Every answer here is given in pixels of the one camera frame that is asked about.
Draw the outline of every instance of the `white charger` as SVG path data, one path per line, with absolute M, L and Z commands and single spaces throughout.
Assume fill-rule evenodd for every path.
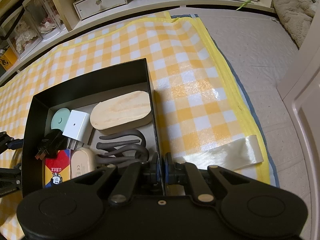
M 62 134 L 84 144 L 88 144 L 91 132 L 92 125 L 90 123 L 90 114 L 71 110 Z

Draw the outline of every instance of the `blue edge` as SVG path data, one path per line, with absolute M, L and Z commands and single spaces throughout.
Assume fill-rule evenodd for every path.
M 174 16 L 171 16 L 172 19 L 174 18 L 181 18 L 181 17 L 191 17 L 191 18 L 198 18 L 199 16 L 197 14 L 188 14 L 188 15 L 174 15 Z M 212 39 L 212 41 L 214 42 L 214 44 L 216 45 L 216 47 L 218 48 L 219 52 L 222 54 L 222 56 L 224 57 L 224 59 L 226 60 L 236 82 L 237 82 L 237 85 L 238 85 L 238 88 L 240 90 L 240 93 L 241 93 L 241 96 L 242 98 L 244 99 L 244 102 L 245 104 L 247 105 L 247 107 L 249 108 L 250 112 L 251 112 L 251 115 L 252 117 L 254 118 L 259 130 L 260 130 L 260 133 L 262 135 L 262 138 L 263 138 L 263 142 L 266 146 L 266 150 L 267 150 L 267 155 L 268 155 L 268 160 L 269 160 L 269 163 L 270 163 L 270 166 L 269 168 L 271 168 L 271 170 L 273 171 L 273 174 L 270 173 L 270 183 L 271 185 L 275 185 L 276 187 L 280 187 L 280 184 L 279 184 L 279 178 L 278 178 L 278 174 L 277 174 L 277 169 L 276 169 L 276 165 L 275 163 L 273 162 L 273 159 L 268 151 L 268 147 L 267 147 L 267 141 L 266 141 L 266 137 L 263 133 L 263 130 L 262 130 L 262 126 L 261 126 L 261 123 L 257 117 L 257 114 L 253 108 L 253 105 L 250 101 L 250 98 L 248 96 L 248 93 L 245 91 L 244 89 L 244 86 L 242 85 L 238 75 L 236 74 L 235 70 L 233 69 L 231 63 L 228 61 L 228 59 L 225 57 L 225 55 L 222 53 L 222 51 L 219 49 L 217 43 L 214 41 L 214 39 Z

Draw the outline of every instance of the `cartoon character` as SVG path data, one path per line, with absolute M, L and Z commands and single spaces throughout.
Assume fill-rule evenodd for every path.
M 57 172 L 52 173 L 52 178 L 50 179 L 51 186 L 53 185 L 59 185 L 62 183 L 62 177 Z

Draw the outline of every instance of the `red and yellow card box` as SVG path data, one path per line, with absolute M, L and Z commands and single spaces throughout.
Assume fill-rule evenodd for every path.
M 55 159 L 45 159 L 45 187 L 51 187 L 70 180 L 71 154 L 72 150 L 66 149 L 58 151 Z

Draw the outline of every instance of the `yellow border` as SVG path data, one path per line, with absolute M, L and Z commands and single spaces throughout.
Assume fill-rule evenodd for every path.
M 262 152 L 263 159 L 265 160 L 263 163 L 257 164 L 256 172 L 257 172 L 257 180 L 265 182 L 270 184 L 270 175 L 269 175 L 269 165 L 268 165 L 268 156 L 267 151 L 262 139 L 262 136 L 260 134 L 260 131 L 257 127 L 257 124 L 255 123 L 250 111 L 248 110 L 247 106 L 244 104 L 244 101 L 241 97 L 241 94 L 239 92 L 238 86 L 236 84 L 236 81 L 233 77 L 233 74 L 225 61 L 222 54 L 219 52 L 217 47 L 215 46 L 214 42 L 212 41 L 209 33 L 207 32 L 207 29 L 203 25 L 200 18 L 190 18 L 190 17 L 183 17 L 183 18 L 175 18 L 171 19 L 171 16 L 169 12 L 166 13 L 166 17 L 168 18 L 157 18 L 157 17 L 148 17 L 148 18 L 140 18 L 137 20 L 133 20 L 131 22 L 128 22 L 126 25 L 122 26 L 119 29 L 116 29 L 110 33 L 106 33 L 105 35 L 101 35 L 98 37 L 94 37 L 90 40 L 82 41 L 73 45 L 63 46 L 63 44 L 60 44 L 57 46 L 57 49 L 54 51 L 50 51 L 46 57 L 43 57 L 39 62 L 35 62 L 32 64 L 31 67 L 36 67 L 39 64 L 43 63 L 45 60 L 47 60 L 49 57 L 51 57 L 53 54 L 55 54 L 58 51 L 61 51 L 63 49 L 70 49 L 82 44 L 86 44 L 90 41 L 95 41 L 104 37 L 107 37 L 109 35 L 112 35 L 116 32 L 121 31 L 124 28 L 127 28 L 128 26 L 139 23 L 139 22 L 167 22 L 167 23 L 174 23 L 179 21 L 188 21 L 190 22 L 194 28 L 198 31 L 198 34 L 200 36 L 201 41 L 204 43 L 205 47 L 208 50 L 208 53 L 212 60 L 216 63 L 216 69 L 218 71 L 218 74 L 221 78 L 222 83 L 224 84 L 224 89 L 228 98 L 228 102 L 234 111 L 237 120 L 242 128 L 242 131 L 245 136 L 249 136 L 252 134 L 257 135 L 259 146 Z M 5 86 L 1 88 L 3 90 L 6 86 L 9 86 L 12 82 L 14 82 L 18 77 L 19 74 L 16 75 L 12 80 L 10 80 Z

